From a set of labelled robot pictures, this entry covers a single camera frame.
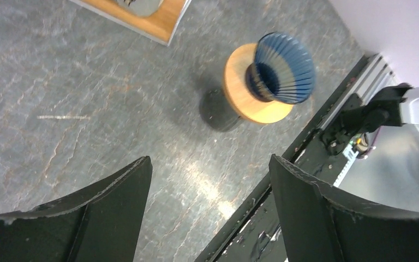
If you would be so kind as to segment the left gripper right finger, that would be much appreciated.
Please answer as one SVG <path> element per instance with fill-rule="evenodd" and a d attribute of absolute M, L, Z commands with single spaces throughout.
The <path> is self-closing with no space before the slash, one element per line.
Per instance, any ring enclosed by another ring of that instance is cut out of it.
<path fill-rule="evenodd" d="M 419 261 L 419 212 L 360 198 L 275 154 L 269 174 L 289 261 Z"/>

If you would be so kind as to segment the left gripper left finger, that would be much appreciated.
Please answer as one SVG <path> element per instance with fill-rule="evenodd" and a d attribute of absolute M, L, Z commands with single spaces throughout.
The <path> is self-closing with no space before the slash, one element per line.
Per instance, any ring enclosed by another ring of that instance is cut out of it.
<path fill-rule="evenodd" d="M 152 171 L 144 156 L 30 211 L 0 214 L 0 261 L 133 261 Z"/>

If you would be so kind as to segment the wooden ring dripper stand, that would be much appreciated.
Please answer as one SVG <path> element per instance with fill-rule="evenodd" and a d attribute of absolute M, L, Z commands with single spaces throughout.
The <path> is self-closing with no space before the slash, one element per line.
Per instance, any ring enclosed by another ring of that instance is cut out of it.
<path fill-rule="evenodd" d="M 294 106 L 275 100 L 262 102 L 249 91 L 245 74 L 253 63 L 256 46 L 256 43 L 244 44 L 231 53 L 224 67 L 224 94 L 232 109 L 243 119 L 258 124 L 276 123 Z"/>

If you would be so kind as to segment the blue ribbed coffee dripper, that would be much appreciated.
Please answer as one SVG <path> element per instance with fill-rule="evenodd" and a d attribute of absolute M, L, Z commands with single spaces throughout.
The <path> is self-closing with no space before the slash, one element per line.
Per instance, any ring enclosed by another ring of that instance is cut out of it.
<path fill-rule="evenodd" d="M 316 71 L 310 53 L 296 38 L 271 32 L 257 42 L 245 82 L 248 91 L 262 102 L 295 105 L 311 96 Z"/>

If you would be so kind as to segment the dark glass carafe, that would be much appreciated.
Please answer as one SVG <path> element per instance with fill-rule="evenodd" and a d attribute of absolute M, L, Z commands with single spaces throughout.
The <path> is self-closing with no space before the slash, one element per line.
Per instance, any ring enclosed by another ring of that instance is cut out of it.
<path fill-rule="evenodd" d="M 203 94 L 199 112 L 202 120 L 210 128 L 222 133 L 236 129 L 243 122 L 221 89 L 208 90 Z"/>

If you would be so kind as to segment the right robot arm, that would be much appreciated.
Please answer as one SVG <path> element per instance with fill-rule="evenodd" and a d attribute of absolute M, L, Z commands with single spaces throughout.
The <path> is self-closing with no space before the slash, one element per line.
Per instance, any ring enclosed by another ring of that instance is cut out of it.
<path fill-rule="evenodd" d="M 419 124 L 419 87 L 402 83 L 382 88 L 367 104 L 353 93 L 321 133 L 320 139 L 329 154 L 335 156 L 359 133 L 405 124 Z"/>

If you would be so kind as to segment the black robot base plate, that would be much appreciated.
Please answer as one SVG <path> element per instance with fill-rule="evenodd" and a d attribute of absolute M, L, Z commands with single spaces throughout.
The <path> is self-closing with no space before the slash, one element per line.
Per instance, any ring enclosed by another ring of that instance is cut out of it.
<path fill-rule="evenodd" d="M 342 153 L 330 156 L 320 139 L 321 133 L 326 128 L 325 124 L 335 116 L 361 104 L 362 99 L 357 94 L 343 99 L 330 98 L 283 153 L 283 157 L 309 174 L 334 183 L 346 168 L 348 159 Z M 270 176 L 266 175 L 196 261 L 286 259 Z"/>

